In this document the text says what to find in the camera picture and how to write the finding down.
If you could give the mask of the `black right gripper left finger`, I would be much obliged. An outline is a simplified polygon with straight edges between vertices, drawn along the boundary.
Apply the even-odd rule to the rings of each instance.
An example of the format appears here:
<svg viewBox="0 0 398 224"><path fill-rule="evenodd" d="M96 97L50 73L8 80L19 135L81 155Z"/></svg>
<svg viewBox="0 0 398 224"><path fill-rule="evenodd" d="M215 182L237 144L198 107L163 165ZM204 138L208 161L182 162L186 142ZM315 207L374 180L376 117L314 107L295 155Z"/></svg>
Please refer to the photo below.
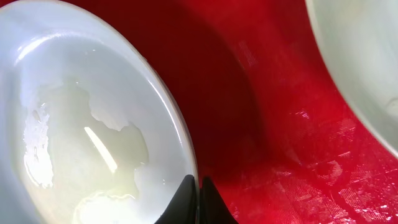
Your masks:
<svg viewBox="0 0 398 224"><path fill-rule="evenodd" d="M186 175L155 224L196 224L196 211L195 178L192 175Z"/></svg>

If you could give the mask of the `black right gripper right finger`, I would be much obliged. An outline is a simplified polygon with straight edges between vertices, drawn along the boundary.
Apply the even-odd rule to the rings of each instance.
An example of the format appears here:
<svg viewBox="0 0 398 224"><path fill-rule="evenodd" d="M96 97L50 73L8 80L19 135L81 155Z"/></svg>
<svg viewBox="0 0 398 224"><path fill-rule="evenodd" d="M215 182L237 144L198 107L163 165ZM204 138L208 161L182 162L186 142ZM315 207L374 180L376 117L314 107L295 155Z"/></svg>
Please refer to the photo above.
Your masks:
<svg viewBox="0 0 398 224"><path fill-rule="evenodd" d="M238 224L209 177L200 189L199 224Z"/></svg>

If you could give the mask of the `light blue plate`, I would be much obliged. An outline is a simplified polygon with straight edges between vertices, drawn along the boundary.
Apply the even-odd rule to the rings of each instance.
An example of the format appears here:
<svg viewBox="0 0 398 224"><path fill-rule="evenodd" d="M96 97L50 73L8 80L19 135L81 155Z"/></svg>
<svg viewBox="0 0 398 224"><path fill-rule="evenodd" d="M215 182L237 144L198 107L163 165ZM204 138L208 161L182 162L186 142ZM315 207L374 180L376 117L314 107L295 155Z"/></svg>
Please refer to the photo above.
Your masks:
<svg viewBox="0 0 398 224"><path fill-rule="evenodd" d="M155 223L188 175L178 108L118 31L61 1L1 8L2 223Z"/></svg>

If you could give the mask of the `green plate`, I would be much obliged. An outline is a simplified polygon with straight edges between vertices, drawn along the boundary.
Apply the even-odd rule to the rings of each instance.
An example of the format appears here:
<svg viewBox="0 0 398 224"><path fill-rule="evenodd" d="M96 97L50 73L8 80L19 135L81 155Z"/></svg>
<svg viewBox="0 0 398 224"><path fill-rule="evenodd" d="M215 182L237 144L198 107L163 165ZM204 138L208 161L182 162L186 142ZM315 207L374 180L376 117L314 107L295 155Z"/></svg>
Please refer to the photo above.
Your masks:
<svg viewBox="0 0 398 224"><path fill-rule="evenodd" d="M318 49L358 119L397 155L397 1L306 0Z"/></svg>

